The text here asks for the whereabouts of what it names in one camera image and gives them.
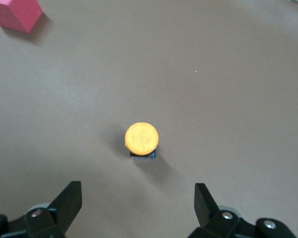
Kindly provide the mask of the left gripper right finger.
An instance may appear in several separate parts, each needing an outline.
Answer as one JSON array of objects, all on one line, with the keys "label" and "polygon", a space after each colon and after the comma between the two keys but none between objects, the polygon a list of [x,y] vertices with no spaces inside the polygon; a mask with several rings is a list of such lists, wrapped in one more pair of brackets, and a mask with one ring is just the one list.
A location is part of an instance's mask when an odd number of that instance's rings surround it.
[{"label": "left gripper right finger", "polygon": [[221,209],[204,183],[196,183],[194,210],[199,222],[190,238],[293,238],[294,233],[284,223],[272,218],[260,218],[254,225],[235,212]]}]

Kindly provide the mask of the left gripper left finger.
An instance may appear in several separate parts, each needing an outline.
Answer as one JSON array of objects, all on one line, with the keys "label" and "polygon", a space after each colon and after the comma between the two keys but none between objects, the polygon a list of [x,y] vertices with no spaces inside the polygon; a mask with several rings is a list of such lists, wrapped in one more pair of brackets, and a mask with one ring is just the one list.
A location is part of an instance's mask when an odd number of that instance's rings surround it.
[{"label": "left gripper left finger", "polygon": [[0,214],[0,238],[64,238],[82,207],[80,181],[70,182],[47,206],[9,221]]}]

